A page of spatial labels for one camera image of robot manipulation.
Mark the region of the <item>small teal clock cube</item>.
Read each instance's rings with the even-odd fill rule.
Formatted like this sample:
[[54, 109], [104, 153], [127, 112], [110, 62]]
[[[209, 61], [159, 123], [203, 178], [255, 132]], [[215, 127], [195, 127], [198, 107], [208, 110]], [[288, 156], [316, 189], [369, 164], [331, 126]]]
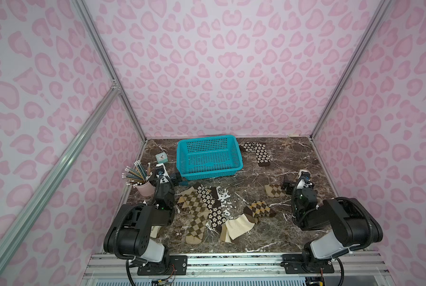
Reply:
[[158, 164], [164, 164], [169, 162], [168, 155], [165, 152], [159, 153], [155, 157]]

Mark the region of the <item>daisy sock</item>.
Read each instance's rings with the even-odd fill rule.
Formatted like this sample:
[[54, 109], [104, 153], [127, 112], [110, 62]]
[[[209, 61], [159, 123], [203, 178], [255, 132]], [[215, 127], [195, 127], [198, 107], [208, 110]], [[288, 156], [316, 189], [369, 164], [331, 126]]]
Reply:
[[260, 167], [267, 167], [271, 164], [265, 143], [245, 142], [240, 144], [240, 150], [247, 153], [254, 153]]
[[210, 211], [208, 219], [211, 227], [220, 231], [221, 227], [226, 223], [227, 218], [223, 214], [222, 204], [216, 187], [207, 188], [200, 183], [196, 183], [193, 187]]

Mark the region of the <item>cream brown striped sock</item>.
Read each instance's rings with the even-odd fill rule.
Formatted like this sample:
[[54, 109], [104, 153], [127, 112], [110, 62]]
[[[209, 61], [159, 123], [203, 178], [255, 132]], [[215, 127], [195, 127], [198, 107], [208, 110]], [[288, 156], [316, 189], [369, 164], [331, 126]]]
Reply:
[[161, 229], [161, 226], [152, 226], [151, 227], [151, 232], [150, 232], [150, 237], [151, 238], [157, 238], [160, 229]]
[[246, 214], [242, 214], [237, 219], [227, 220], [221, 225], [220, 240], [225, 243], [232, 243], [233, 240], [249, 232], [255, 226], [250, 222]]

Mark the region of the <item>tan argyle sock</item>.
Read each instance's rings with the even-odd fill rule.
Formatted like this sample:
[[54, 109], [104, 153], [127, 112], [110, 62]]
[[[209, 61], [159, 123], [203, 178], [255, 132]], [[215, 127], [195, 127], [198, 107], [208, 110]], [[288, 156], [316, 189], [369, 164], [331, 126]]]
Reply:
[[190, 245], [200, 244], [203, 241], [210, 210], [203, 202], [197, 189], [193, 187], [181, 192], [178, 204], [181, 204], [181, 209], [187, 210], [191, 217], [187, 225], [186, 243]]
[[266, 192], [266, 195], [270, 198], [285, 197], [287, 195], [284, 189], [282, 189], [282, 186], [278, 184], [266, 185], [265, 192]]

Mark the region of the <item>tan argyle sock left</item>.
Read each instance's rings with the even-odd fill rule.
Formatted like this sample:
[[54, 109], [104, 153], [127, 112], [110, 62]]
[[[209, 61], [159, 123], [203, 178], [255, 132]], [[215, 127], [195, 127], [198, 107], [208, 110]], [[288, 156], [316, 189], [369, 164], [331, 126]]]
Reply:
[[181, 209], [187, 210], [191, 217], [187, 225], [186, 243], [190, 245], [200, 244], [203, 241], [210, 210], [203, 202], [197, 189], [193, 187], [181, 192], [178, 204], [181, 204]]

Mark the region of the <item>aluminium front rail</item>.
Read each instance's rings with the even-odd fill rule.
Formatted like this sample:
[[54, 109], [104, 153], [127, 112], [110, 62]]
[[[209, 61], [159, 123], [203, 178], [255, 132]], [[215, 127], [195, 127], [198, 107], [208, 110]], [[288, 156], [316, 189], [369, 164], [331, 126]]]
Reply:
[[327, 262], [326, 270], [304, 273], [286, 261], [295, 253], [198, 253], [180, 255], [180, 274], [140, 276], [114, 255], [94, 255], [83, 286], [393, 286], [384, 259], [376, 251], [356, 251]]

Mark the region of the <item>tan argyle sock right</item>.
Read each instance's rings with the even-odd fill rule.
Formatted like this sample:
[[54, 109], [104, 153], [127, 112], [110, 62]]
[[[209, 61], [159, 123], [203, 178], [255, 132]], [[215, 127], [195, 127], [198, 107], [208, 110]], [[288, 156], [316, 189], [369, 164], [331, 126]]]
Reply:
[[287, 195], [284, 189], [282, 189], [282, 186], [278, 184], [266, 185], [265, 192], [266, 192], [266, 195], [270, 198], [285, 197]]

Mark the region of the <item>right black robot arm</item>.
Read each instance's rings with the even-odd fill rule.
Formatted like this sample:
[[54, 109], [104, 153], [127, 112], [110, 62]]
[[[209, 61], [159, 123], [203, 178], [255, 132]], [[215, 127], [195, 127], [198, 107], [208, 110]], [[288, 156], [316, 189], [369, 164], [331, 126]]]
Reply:
[[283, 255], [280, 265], [287, 274], [332, 274], [333, 260], [382, 241], [380, 224], [357, 199], [336, 197], [319, 203], [308, 171], [301, 170], [296, 181], [284, 178], [282, 189], [291, 197], [292, 221], [300, 230], [331, 227], [306, 243], [301, 254]]

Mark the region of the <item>bundle of pencils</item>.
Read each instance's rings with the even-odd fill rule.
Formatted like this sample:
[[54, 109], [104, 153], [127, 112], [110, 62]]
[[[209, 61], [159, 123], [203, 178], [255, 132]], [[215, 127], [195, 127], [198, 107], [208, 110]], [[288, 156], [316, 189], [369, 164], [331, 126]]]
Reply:
[[137, 160], [132, 166], [125, 167], [121, 177], [126, 180], [128, 186], [136, 188], [149, 182], [151, 175], [150, 164], [145, 167], [141, 161]]

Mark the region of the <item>teal plastic basket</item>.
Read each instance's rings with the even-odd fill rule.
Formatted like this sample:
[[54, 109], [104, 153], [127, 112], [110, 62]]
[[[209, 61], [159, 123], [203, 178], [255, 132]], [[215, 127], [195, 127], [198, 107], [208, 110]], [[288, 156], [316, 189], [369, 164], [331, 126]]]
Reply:
[[239, 143], [232, 135], [183, 139], [176, 159], [179, 173], [188, 181], [233, 176], [243, 169]]

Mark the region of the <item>daisy sock at back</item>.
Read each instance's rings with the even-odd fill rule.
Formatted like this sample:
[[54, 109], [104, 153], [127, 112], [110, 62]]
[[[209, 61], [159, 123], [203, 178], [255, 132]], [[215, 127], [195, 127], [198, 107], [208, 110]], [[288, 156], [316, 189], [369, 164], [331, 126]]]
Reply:
[[260, 167], [267, 167], [271, 164], [265, 143], [245, 142], [240, 144], [240, 150], [247, 153], [254, 153]]

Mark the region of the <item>dark brown argyle sock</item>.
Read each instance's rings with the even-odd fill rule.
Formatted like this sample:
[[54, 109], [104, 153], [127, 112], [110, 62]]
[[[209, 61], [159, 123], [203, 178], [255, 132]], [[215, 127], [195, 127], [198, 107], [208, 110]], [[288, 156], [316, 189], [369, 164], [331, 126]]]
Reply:
[[257, 224], [262, 218], [273, 218], [277, 214], [265, 201], [257, 201], [246, 206], [243, 213], [247, 220], [253, 224]]

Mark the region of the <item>daisy sock in middle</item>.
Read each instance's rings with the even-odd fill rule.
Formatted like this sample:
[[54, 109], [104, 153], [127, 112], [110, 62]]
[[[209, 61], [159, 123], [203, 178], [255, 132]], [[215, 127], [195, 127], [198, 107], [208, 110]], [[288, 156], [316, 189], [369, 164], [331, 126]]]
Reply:
[[222, 204], [216, 187], [207, 188], [200, 183], [196, 183], [193, 187], [210, 211], [208, 219], [211, 227], [220, 231], [221, 227], [226, 223], [227, 218], [223, 214]]

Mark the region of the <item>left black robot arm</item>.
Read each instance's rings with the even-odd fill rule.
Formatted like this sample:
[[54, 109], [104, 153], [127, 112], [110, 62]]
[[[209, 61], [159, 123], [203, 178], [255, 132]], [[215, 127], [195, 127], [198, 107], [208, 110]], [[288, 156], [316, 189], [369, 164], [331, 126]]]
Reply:
[[149, 204], [124, 204], [111, 224], [103, 249], [126, 262], [126, 272], [138, 276], [169, 276], [165, 281], [187, 272], [187, 256], [170, 255], [164, 245], [151, 237], [154, 226], [170, 226], [175, 216], [175, 189], [182, 180], [178, 173], [168, 174], [163, 163], [157, 164], [149, 179], [155, 193]]

